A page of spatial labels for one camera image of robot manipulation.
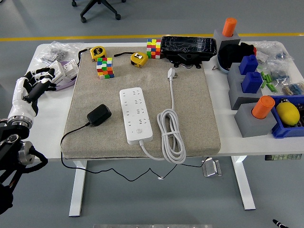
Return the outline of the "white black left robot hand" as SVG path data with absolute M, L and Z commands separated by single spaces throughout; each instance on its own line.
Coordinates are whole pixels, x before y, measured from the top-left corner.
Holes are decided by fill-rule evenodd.
M 55 70 L 45 67 L 37 71 L 29 71 L 16 82 L 12 108 L 8 119 L 28 119 L 38 114 L 37 101 L 41 95 L 54 88 L 52 80 L 55 78 Z

